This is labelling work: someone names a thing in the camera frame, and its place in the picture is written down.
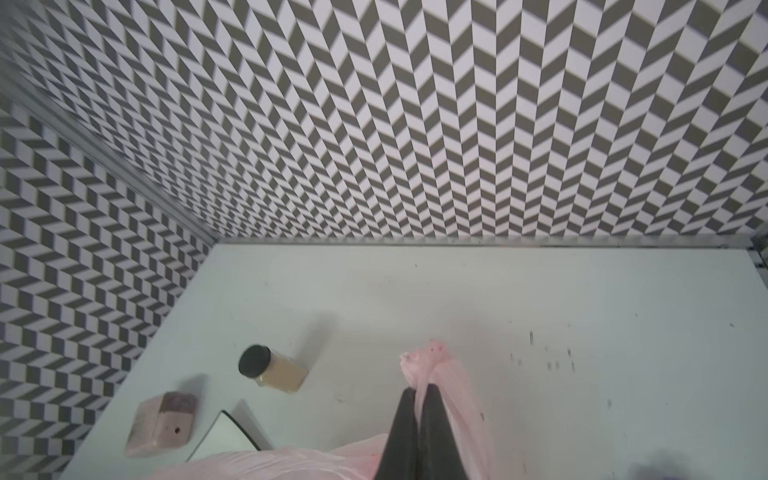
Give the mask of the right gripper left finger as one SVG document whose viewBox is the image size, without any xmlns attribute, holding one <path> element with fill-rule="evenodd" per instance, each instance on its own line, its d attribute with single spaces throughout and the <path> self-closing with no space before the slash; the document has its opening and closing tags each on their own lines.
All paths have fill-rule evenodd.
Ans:
<svg viewBox="0 0 768 480">
<path fill-rule="evenodd" d="M 406 388 L 400 397 L 374 480 L 415 480 L 418 463 L 418 429 L 415 390 Z"/>
</svg>

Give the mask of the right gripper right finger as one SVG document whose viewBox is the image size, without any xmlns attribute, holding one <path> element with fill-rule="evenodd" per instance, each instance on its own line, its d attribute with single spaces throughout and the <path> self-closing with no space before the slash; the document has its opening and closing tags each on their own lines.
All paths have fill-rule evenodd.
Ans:
<svg viewBox="0 0 768 480">
<path fill-rule="evenodd" d="M 467 480 L 440 389 L 429 384 L 419 417 L 418 478 Z"/>
</svg>

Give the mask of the pink plastic bag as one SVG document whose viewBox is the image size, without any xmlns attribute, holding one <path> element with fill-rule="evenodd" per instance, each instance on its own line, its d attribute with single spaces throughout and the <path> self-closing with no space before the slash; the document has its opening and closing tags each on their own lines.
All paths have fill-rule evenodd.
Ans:
<svg viewBox="0 0 768 480">
<path fill-rule="evenodd" d="M 330 452 L 229 452 L 160 469 L 155 479 L 497 479 L 495 446 L 464 365 L 441 342 L 405 353 L 408 383 L 388 433 Z"/>
</svg>

